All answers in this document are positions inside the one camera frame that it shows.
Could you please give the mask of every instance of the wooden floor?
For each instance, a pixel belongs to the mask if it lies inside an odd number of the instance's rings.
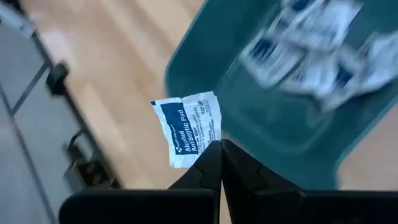
[[[177,180],[150,101],[165,98],[167,62],[203,0],[22,2],[53,61],[69,64],[67,87],[123,187]],[[395,109],[345,160],[343,188],[398,189],[397,120]]]

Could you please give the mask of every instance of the plastic container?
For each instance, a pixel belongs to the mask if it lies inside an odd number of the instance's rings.
[[[374,31],[398,29],[398,1],[362,3],[346,38],[357,49]],[[340,162],[394,106],[398,83],[326,114],[310,98],[263,90],[236,59],[279,8],[279,0],[206,1],[170,60],[167,91],[215,90],[223,129],[248,153],[305,189],[335,189]]]

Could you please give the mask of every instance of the white packet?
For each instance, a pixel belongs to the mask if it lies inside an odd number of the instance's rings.
[[[359,94],[377,91],[398,76],[398,32],[371,35],[360,52],[366,59],[366,68]]]
[[[278,84],[304,57],[304,51],[278,42],[263,30],[239,56],[249,73],[263,88]]]
[[[325,2],[296,26],[289,26],[281,38],[310,50],[329,52],[342,45],[348,26],[361,7],[350,0]]]
[[[281,15],[292,26],[305,19],[313,10],[319,8],[325,0],[282,0]]]
[[[319,98],[322,111],[334,110],[357,94],[364,68],[363,61],[357,56],[358,54],[348,46],[339,49],[338,63],[334,68],[336,76],[333,91]]]
[[[282,81],[279,88],[288,93],[312,94],[322,84],[322,71],[318,70],[317,56],[324,57],[310,52],[299,68]]]
[[[151,102],[169,143],[170,166],[189,168],[221,139],[221,112],[213,91]]]

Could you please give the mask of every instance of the black device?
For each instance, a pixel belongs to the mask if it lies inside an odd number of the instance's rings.
[[[221,180],[231,223],[398,223],[398,192],[304,190],[229,140],[212,142],[167,190],[86,190],[60,224],[218,223]]]

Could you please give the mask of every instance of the teal plastic bin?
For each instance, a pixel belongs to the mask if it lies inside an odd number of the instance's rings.
[[[374,32],[398,29],[397,1],[362,1],[346,42],[360,48]],[[305,189],[335,189],[345,156],[394,106],[398,83],[322,114],[310,98],[263,90],[237,60],[279,0],[208,0],[170,60],[170,96],[215,90],[222,127],[245,150]]]

